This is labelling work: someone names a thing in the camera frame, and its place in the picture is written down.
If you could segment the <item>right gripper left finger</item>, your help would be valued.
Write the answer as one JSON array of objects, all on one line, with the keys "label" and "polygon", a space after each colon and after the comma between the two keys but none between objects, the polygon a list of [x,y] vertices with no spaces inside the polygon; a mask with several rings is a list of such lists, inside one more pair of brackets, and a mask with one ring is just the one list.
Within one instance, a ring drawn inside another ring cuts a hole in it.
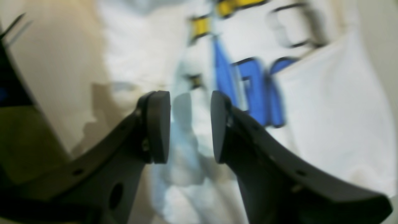
[{"label": "right gripper left finger", "polygon": [[126,224],[146,164],[165,164],[170,142],[168,91],[136,109],[83,156],[1,190],[1,218],[21,224]]}]

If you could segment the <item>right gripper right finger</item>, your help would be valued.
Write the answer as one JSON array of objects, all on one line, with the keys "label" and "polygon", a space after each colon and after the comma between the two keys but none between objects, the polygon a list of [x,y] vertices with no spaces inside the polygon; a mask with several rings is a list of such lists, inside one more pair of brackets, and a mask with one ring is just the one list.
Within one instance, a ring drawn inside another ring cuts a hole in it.
[{"label": "right gripper right finger", "polygon": [[219,91],[211,125],[215,160],[236,175],[251,224],[380,224],[392,213],[385,194],[307,163]]}]

